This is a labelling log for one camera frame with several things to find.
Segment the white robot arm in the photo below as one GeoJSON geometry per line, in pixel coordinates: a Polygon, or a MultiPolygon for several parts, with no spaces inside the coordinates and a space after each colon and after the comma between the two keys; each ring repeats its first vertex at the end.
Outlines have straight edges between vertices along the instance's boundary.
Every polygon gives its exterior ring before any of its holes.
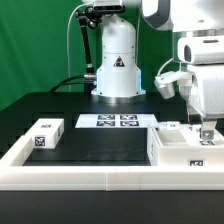
{"type": "Polygon", "coordinates": [[[136,67],[135,28],[119,15],[138,8],[155,30],[173,33],[172,59],[179,70],[158,72],[155,86],[168,99],[173,85],[187,103],[191,123],[200,118],[200,138],[214,138],[224,118],[224,0],[82,0],[87,24],[102,24],[102,64],[97,70],[96,98],[133,98],[141,92],[136,67]]]}

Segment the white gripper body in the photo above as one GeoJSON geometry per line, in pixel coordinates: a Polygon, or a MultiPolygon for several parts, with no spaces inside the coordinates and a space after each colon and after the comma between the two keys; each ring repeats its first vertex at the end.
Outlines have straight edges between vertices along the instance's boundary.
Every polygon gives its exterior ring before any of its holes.
{"type": "Polygon", "coordinates": [[[177,55],[193,79],[188,104],[205,119],[224,118],[224,36],[182,37],[177,55]]]}

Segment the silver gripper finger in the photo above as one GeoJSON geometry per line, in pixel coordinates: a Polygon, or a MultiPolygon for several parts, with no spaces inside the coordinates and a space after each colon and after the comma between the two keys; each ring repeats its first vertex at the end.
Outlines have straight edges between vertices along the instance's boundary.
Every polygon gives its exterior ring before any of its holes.
{"type": "Polygon", "coordinates": [[[212,140],[214,138],[214,130],[214,121],[203,121],[201,124],[200,137],[203,140],[212,140]]]}

